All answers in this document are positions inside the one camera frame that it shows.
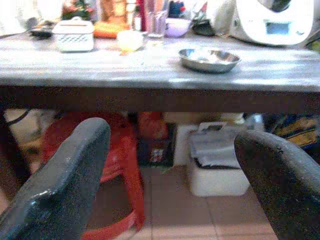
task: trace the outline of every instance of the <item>cup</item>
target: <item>cup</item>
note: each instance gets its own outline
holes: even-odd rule
[[[149,40],[163,40],[166,33],[169,0],[145,0],[145,30]]]

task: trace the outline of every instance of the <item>table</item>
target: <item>table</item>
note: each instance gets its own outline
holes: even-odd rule
[[[181,66],[178,51],[196,47],[230,51],[242,62],[225,74]],[[53,39],[27,34],[0,39],[2,110],[320,113],[319,102],[320,55],[305,49],[187,34],[120,56],[108,39],[82,53],[58,52]],[[13,137],[4,118],[0,124],[5,146]],[[26,164],[12,147],[6,156],[23,183]]]

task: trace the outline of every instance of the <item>red stool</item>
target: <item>red stool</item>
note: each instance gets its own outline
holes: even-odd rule
[[[128,192],[132,213],[110,226],[89,230],[82,240],[108,240],[128,230],[134,224],[137,231],[144,224],[144,194],[137,163],[137,142],[132,126],[126,118],[117,113],[70,112],[55,121],[43,138],[43,162],[46,163],[57,151],[59,145],[70,136],[76,126],[85,119],[105,119],[111,128],[110,150],[100,182],[106,182],[122,175]]]

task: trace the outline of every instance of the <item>stainless steel bowl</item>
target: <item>stainless steel bowl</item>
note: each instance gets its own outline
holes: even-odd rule
[[[227,73],[241,61],[237,55],[216,48],[182,49],[179,56],[184,66],[210,73]]]

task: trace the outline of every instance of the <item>white storage box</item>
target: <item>white storage box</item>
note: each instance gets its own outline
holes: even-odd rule
[[[58,22],[52,33],[61,52],[87,52],[94,48],[94,26],[79,16]]]
[[[202,131],[204,126],[222,128]],[[234,139],[243,129],[244,126],[215,122],[201,124],[199,131],[190,134],[187,176],[192,194],[207,197],[246,193],[250,184],[239,166],[234,148]]]

